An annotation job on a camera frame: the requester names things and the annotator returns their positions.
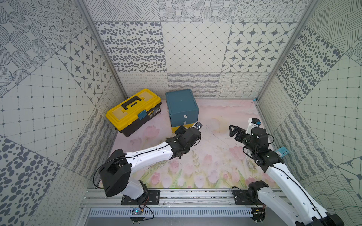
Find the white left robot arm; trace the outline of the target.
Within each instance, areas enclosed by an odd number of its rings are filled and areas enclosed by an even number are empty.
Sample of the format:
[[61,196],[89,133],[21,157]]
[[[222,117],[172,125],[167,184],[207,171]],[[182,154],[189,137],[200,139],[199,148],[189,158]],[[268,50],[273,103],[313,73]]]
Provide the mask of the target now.
[[200,122],[189,128],[180,126],[174,137],[157,146],[136,152],[114,151],[95,172],[100,175],[106,197],[122,194],[139,204],[145,203],[149,196],[147,186],[132,174],[158,162],[181,158],[201,140],[201,128]]

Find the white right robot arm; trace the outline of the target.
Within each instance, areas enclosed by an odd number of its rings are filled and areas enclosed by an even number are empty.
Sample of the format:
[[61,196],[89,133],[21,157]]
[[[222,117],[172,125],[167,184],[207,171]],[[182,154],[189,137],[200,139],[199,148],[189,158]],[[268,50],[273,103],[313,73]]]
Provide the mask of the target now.
[[231,125],[232,138],[243,144],[245,155],[271,177],[288,198],[288,202],[278,197],[263,181],[252,182],[248,186],[251,198],[269,207],[288,226],[342,226],[343,220],[337,214],[329,213],[301,186],[292,175],[282,158],[269,148],[269,134],[264,128],[250,123],[245,130]]

